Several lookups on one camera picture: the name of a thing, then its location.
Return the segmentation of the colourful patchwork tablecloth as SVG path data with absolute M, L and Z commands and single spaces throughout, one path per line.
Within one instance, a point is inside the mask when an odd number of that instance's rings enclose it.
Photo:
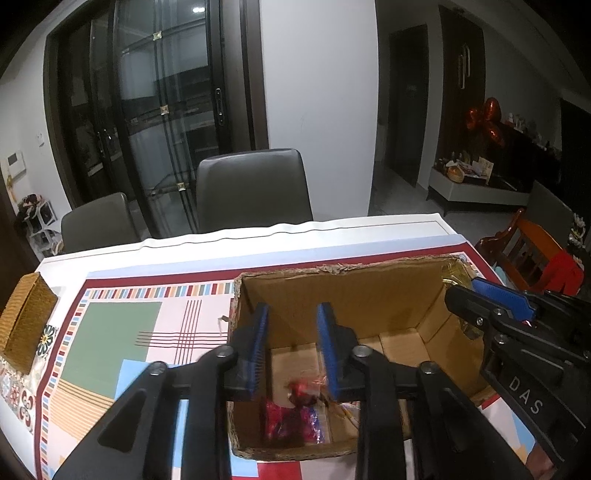
M 190 266 L 167 271 L 147 267 L 93 272 L 61 324 L 47 327 L 38 353 L 49 371 L 40 380 L 37 400 L 40 420 L 35 429 L 37 479 L 52 479 L 58 468 L 108 407 L 154 361 L 169 366 L 192 363 L 225 342 L 235 278 L 246 271 L 308 268 L 319 265 L 367 265 L 404 258 L 453 255 L 470 273 L 498 282 L 499 278 L 463 237 L 425 237 L 394 241 L 384 252 L 377 244 L 277 252 L 252 259 L 224 259 L 212 267 Z M 434 360 L 443 366 L 436 340 L 448 346 L 460 338 L 458 320 L 441 320 L 443 292 L 421 300 L 419 310 L 403 315 L 403 326 L 363 338 L 373 348 L 394 353 L 400 361 Z M 473 396 L 478 408 L 525 462 L 534 437 L 498 395 Z M 230 455 L 234 479 L 353 479 L 353 454 L 315 460 L 264 462 Z

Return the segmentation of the brown cardboard box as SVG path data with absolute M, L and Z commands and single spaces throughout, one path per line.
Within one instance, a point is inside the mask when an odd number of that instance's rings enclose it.
M 403 435 L 415 371 L 432 362 L 474 403 L 491 397 L 482 336 L 447 307 L 455 285 L 493 280 L 463 253 L 339 261 L 246 272 L 235 279 L 231 333 L 252 333 L 242 364 L 253 397 L 228 409 L 236 455 L 300 461 L 353 453 L 363 396 L 392 394 Z

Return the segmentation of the glass sliding door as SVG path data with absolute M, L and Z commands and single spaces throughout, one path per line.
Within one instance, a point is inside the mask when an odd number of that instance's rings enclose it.
M 256 1 L 77 1 L 43 74 L 70 206 L 121 192 L 143 235 L 197 232 L 198 167 L 269 145 Z

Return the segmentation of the grey chair right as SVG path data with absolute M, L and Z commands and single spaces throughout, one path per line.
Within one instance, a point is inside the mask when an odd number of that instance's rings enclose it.
M 225 154 L 197 168 L 197 228 L 301 224 L 314 219 L 301 153 L 269 149 Z

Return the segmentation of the white shelf with clutter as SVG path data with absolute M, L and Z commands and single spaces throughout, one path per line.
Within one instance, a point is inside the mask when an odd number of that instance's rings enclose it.
M 58 218 L 51 203 L 42 196 L 33 193 L 19 201 L 16 226 L 38 257 L 48 258 L 60 253 L 63 240 Z

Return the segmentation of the grey chair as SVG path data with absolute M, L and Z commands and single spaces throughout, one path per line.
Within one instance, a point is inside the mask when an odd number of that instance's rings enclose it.
M 98 198 L 64 215 L 61 236 L 63 254 L 140 241 L 122 192 Z
M 225 154 L 197 168 L 197 228 L 301 224 L 314 219 L 301 153 L 269 149 Z

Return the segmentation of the grey chair left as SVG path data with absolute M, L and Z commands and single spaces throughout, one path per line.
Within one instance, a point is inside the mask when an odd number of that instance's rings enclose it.
M 140 241 L 122 192 L 98 198 L 64 215 L 61 236 L 63 254 Z

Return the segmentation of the patterned tile table mat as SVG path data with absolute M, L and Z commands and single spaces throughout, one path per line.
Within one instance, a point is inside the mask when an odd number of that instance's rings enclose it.
M 1 358 L 1 398 L 32 434 L 35 423 L 36 391 L 52 352 L 58 329 L 46 324 L 37 345 L 31 370 L 21 373 Z

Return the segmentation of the red wooden chair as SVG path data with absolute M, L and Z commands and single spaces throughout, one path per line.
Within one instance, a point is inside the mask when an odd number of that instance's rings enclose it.
M 506 229 L 480 239 L 476 249 L 520 291 L 575 296 L 585 280 L 586 251 L 581 242 L 572 236 L 560 245 L 541 225 L 529 220 L 523 209 Z

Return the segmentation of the gold candy packet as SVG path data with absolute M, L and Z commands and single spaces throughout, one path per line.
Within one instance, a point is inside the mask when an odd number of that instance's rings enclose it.
M 442 267 L 442 281 L 446 289 L 451 286 L 460 285 L 472 290 L 472 277 L 460 259 L 447 259 Z M 459 318 L 459 325 L 462 333 L 470 340 L 475 340 L 481 333 L 467 321 Z

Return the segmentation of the red foil balloons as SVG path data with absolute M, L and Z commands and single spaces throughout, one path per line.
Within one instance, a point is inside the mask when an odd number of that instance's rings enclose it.
M 503 147 L 504 137 L 500 128 L 502 112 L 495 97 L 485 100 L 482 107 L 470 107 L 466 114 L 466 128 L 469 132 L 483 132 L 488 140 Z

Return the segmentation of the magenta hawthorn snack packet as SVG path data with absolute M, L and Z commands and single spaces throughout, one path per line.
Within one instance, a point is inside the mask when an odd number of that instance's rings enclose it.
M 288 408 L 267 401 L 263 439 L 276 447 L 318 445 L 325 442 L 325 429 L 315 407 Z

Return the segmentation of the woven wicker box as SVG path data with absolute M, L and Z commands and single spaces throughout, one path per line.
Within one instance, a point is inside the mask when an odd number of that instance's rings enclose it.
M 16 285 L 1 314 L 0 347 L 2 358 L 17 372 L 30 372 L 56 303 L 57 296 L 37 272 L 24 275 Z

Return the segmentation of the white low side cabinet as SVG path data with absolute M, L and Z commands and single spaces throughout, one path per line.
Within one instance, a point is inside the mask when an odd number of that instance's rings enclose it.
M 523 207 L 532 188 L 519 190 L 502 177 L 458 160 L 438 159 L 431 170 L 428 199 L 435 199 L 444 213 L 472 206 Z

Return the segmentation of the red snack packet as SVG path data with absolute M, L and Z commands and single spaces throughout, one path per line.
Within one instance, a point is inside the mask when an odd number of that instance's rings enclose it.
M 287 398 L 297 408 L 325 403 L 324 384 L 318 379 L 293 379 L 287 382 Z

